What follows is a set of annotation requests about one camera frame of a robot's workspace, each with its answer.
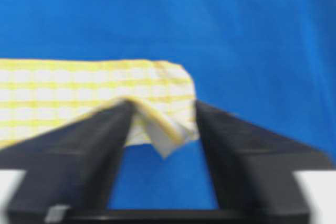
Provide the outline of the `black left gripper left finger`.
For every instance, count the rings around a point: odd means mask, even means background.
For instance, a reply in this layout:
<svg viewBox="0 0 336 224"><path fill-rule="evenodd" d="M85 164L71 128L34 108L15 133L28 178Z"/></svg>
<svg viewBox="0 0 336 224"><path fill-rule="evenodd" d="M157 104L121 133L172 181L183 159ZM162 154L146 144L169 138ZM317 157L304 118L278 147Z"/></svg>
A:
<svg viewBox="0 0 336 224"><path fill-rule="evenodd" d="M1 150L1 223L63 223L93 208L125 144L127 101Z"/></svg>

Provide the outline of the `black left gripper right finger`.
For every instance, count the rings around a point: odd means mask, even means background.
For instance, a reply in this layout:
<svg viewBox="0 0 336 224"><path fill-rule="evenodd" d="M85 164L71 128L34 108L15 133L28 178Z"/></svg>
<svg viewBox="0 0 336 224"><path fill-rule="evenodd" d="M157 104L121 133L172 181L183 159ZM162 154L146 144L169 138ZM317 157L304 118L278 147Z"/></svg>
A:
<svg viewBox="0 0 336 224"><path fill-rule="evenodd" d="M201 101L195 112L221 209L250 223L335 223L335 164L325 152Z"/></svg>

